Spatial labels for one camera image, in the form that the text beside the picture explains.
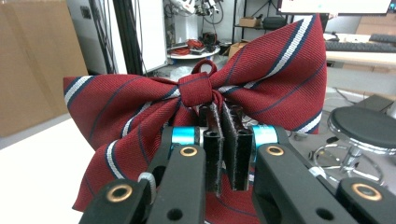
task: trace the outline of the red bow tie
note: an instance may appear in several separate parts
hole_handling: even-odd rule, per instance
[[[259,122],[316,133],[326,88],[325,52],[314,16],[253,40],[219,71],[201,61],[178,83],[136,75],[65,78],[70,114],[96,150],[74,208],[83,211],[115,178],[136,180],[161,143],[163,125],[196,126],[196,105],[214,102],[221,108],[227,98]],[[203,64],[212,67],[209,74],[200,71]],[[257,223],[251,191],[223,186],[220,197],[207,194],[205,219]]]

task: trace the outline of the keyboard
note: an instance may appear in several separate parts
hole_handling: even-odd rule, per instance
[[[369,40],[374,42],[396,44],[396,35],[372,34]]]
[[[352,43],[326,41],[327,51],[351,51],[372,53],[396,53],[396,47],[385,43]]]

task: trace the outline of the striped fabric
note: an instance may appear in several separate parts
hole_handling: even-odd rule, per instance
[[[178,83],[136,75],[67,77],[64,99],[95,154],[74,208],[83,211],[95,193],[117,178],[136,180],[148,168],[163,125],[196,126],[196,106],[225,98],[259,122],[316,133],[326,87],[326,54],[318,16],[263,35],[224,67],[200,61]],[[209,64],[212,71],[201,72]],[[206,196],[206,223],[258,223],[247,192]]]

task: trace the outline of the computer monitor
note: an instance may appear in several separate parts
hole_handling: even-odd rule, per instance
[[[391,0],[278,0],[277,14],[386,15]]]

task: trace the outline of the white table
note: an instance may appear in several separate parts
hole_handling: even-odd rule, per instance
[[[369,35],[337,34],[340,42],[368,42]],[[396,53],[326,51],[330,62],[396,68]],[[328,67],[328,86],[354,91],[396,95],[396,76]]]
[[[92,155],[71,119],[1,149],[0,223],[78,223],[72,205]]]

